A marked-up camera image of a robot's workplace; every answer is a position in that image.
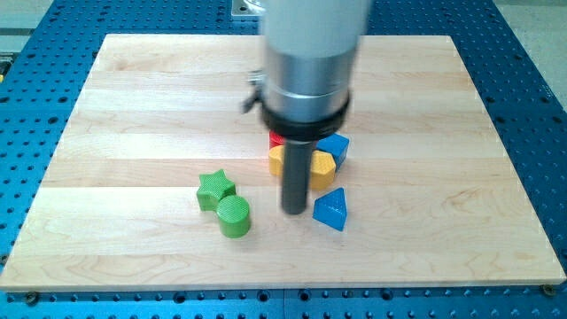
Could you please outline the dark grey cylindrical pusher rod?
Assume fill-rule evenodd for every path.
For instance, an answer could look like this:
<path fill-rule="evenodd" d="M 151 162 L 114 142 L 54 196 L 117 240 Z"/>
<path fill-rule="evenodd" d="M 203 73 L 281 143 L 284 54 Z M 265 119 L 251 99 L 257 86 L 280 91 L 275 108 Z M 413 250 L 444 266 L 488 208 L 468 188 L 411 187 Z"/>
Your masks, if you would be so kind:
<path fill-rule="evenodd" d="M 310 168 L 315 142 L 287 140 L 283 149 L 282 209 L 301 214 L 307 207 Z"/>

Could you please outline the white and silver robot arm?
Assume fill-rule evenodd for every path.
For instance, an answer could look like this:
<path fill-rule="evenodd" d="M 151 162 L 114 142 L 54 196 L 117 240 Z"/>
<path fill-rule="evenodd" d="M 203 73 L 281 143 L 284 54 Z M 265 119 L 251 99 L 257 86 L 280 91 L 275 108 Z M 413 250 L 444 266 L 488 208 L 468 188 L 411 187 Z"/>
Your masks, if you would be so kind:
<path fill-rule="evenodd" d="M 242 113 L 260 108 L 267 128 L 284 139 L 281 207 L 307 207 L 315 143 L 340 129 L 351 99 L 351 74 L 370 0 L 265 1 L 263 65 L 250 74 L 253 94 Z"/>

